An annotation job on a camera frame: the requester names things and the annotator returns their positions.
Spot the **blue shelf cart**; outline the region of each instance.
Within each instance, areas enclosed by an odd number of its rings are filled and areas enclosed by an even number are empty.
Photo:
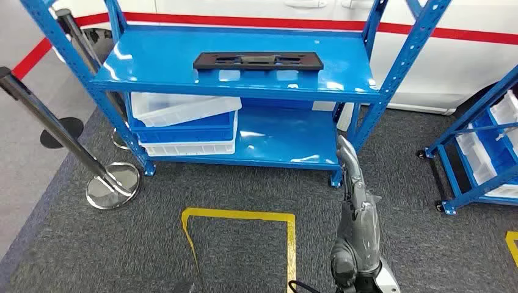
[[[370,68],[374,37],[389,0],[376,0],[362,32],[297,31],[232,27],[132,26],[116,0],[105,0],[115,42],[100,71],[90,73],[48,11],[51,0],[21,0],[47,38],[67,61],[142,164],[153,161],[198,162],[333,171],[339,186],[341,168],[335,154],[336,121],[343,103],[354,103],[348,139],[359,151],[409,71],[450,0],[407,0],[415,17],[407,40],[381,87]],[[318,73],[293,71],[197,71],[201,52],[311,51],[324,64]],[[308,109],[260,109],[239,112],[236,153],[232,155],[150,157],[110,104],[105,91],[185,93],[253,99],[337,102],[333,112]],[[360,104],[368,110],[359,120]]]
[[[456,120],[434,143],[421,153],[421,157],[434,158],[434,153],[440,157],[454,198],[438,203],[438,208],[443,209],[448,215],[455,215],[456,209],[472,202],[518,205],[518,198],[487,196],[486,193],[500,187],[503,184],[517,184],[518,157],[513,150],[513,145],[507,136],[496,140],[504,134],[505,128],[518,127],[518,123],[498,125],[489,108],[503,96],[508,89],[518,82],[518,65],[515,66],[501,81],[496,83],[478,102],[476,102],[464,115]],[[455,139],[456,136],[476,132],[484,145],[491,161],[497,171],[497,176],[477,184],[473,177],[473,170],[461,151]],[[468,176],[471,189],[462,193],[459,183],[453,172],[450,160],[445,151],[445,145],[452,143],[462,162]]]

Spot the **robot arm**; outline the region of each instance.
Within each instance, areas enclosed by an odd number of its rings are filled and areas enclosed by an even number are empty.
[[[344,168],[345,203],[350,210],[351,237],[338,237],[331,251],[331,272],[337,292],[400,293],[390,267],[379,253],[377,198],[365,187],[354,147],[338,137],[337,155]],[[342,220],[349,217],[342,213]]]

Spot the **red stripe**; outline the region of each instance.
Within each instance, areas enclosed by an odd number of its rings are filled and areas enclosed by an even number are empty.
[[[110,19],[108,18],[107,12],[76,17],[78,26],[89,26],[91,24],[107,23],[108,21],[110,21]]]
[[[40,41],[32,49],[32,51],[25,56],[25,58],[13,69],[12,73],[14,76],[16,76],[18,79],[24,78],[25,75],[36,65],[43,56],[52,48],[52,45],[50,44],[49,40],[47,38],[43,38],[43,40]]]
[[[213,26],[252,26],[252,27],[287,27],[295,29],[338,29],[345,31],[361,31],[364,21],[336,21],[336,20],[292,20],[283,18],[252,18],[233,16],[200,16],[200,15],[171,15],[155,13],[125,12],[127,20],[151,21],[156,23],[204,24]],[[108,13],[99,13],[76,18],[79,26],[108,22]],[[393,34],[408,34],[412,26],[408,24],[380,23],[378,32]],[[449,38],[518,45],[517,34],[503,34],[500,32],[467,31],[462,29],[436,28],[432,34],[435,38]],[[44,38],[13,70],[18,78],[23,78],[29,70],[50,49],[50,42]]]
[[[364,21],[346,20],[292,20],[283,18],[171,15],[134,12],[125,12],[124,14],[128,20],[133,21],[205,24],[215,26],[288,27],[300,29],[341,29],[346,31],[361,31],[365,25]],[[412,26],[408,24],[381,23],[378,27],[378,31],[390,32],[393,34],[408,34],[411,28]],[[518,45],[518,35],[503,34],[499,32],[467,31],[462,29],[442,29],[438,27],[434,30],[432,37]]]

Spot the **yellow floor tape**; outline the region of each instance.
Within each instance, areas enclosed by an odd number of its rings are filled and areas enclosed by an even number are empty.
[[[509,247],[509,251],[513,256],[514,262],[518,267],[518,247],[516,247],[516,242],[518,241],[518,232],[517,231],[507,231],[507,235],[505,236],[505,242],[507,242],[507,246]]]
[[[287,234],[287,247],[288,247],[288,281],[296,280],[296,260],[295,260],[295,215],[286,214],[281,212],[252,212],[252,211],[231,211],[226,209],[202,209],[202,208],[186,208],[181,213],[181,226],[187,237],[187,241],[191,246],[192,255],[196,263],[198,274],[201,277],[201,271],[196,257],[196,251],[194,250],[194,243],[187,231],[187,220],[190,216],[197,217],[212,217],[212,218],[227,218],[227,219],[242,219],[242,220],[265,220],[265,221],[278,221],[286,222],[288,230]],[[289,292],[288,284],[286,283],[286,290]]]

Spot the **white plastic bin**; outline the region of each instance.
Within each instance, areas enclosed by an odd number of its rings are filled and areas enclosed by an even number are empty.
[[[475,132],[463,133],[456,139],[473,170],[473,177],[479,185],[497,175],[491,158]]]
[[[201,156],[207,154],[233,154],[236,151],[238,132],[238,111],[234,116],[234,136],[232,140],[220,142],[172,142],[142,143],[150,157],[158,156]]]
[[[241,98],[231,96],[131,93],[133,117],[147,127],[175,125],[241,109]]]
[[[518,99],[512,90],[508,90],[504,98],[491,107],[491,114],[498,124],[518,122]],[[510,129],[507,136],[513,145],[514,152],[518,155],[518,128]]]
[[[488,197],[518,198],[518,186],[514,184],[504,184],[486,193],[486,195]]]

